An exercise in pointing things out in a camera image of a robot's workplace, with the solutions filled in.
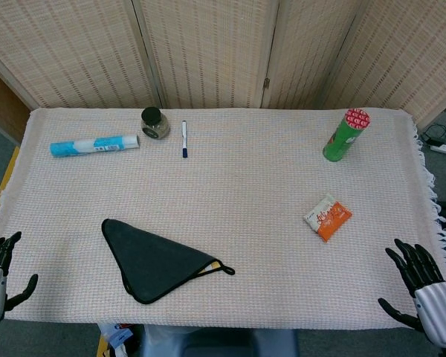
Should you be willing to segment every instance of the table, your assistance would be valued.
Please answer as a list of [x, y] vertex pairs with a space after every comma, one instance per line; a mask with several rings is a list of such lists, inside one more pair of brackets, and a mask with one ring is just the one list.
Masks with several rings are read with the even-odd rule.
[[[33, 272], [40, 281], [36, 294], [8, 318], [398, 326], [376, 299], [383, 296], [406, 312], [413, 303], [384, 248], [403, 237], [425, 245], [445, 276], [446, 265], [409, 115], [367, 111], [371, 127], [338, 163], [323, 159], [321, 150], [343, 110], [168, 110], [172, 130], [164, 141], [140, 135], [140, 149], [64, 159], [50, 156], [50, 142], [136, 133], [140, 111], [35, 111], [2, 195], [0, 236], [23, 231], [10, 294]], [[182, 120], [189, 127], [188, 159], [181, 158]], [[323, 243], [303, 214], [327, 192], [354, 216]], [[100, 234], [105, 218], [206, 251], [236, 275], [210, 274], [140, 305], [125, 293]]]

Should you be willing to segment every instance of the white and blue container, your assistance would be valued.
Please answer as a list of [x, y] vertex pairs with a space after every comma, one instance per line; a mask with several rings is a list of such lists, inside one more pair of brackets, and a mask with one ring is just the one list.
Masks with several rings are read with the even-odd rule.
[[74, 156], [91, 152], [119, 151], [139, 147], [136, 135], [111, 136], [109, 138], [85, 139], [77, 141], [63, 141], [50, 144], [52, 156]]

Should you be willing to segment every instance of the orange snack packet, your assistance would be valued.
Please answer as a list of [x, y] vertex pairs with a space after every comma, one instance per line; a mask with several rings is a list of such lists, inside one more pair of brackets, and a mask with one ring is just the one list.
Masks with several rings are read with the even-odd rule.
[[304, 219], [311, 228], [318, 232], [324, 242], [350, 217], [352, 212], [347, 210], [334, 197], [326, 194], [315, 208]]

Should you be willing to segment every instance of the green cylindrical can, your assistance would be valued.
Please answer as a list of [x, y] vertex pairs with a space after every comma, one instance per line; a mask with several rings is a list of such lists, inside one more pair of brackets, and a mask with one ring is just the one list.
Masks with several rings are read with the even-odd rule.
[[349, 109], [329, 142], [324, 146], [323, 155], [329, 161], [339, 161], [368, 125], [370, 125], [370, 116], [364, 110]]

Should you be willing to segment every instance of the black cloth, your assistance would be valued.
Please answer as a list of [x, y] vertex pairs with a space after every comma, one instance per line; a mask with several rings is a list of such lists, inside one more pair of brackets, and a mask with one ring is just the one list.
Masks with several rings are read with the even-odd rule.
[[[116, 219], [105, 219], [101, 228], [126, 291], [139, 303], [153, 303], [195, 277], [219, 270], [235, 274], [215, 257]], [[214, 262], [220, 266], [201, 273]]]

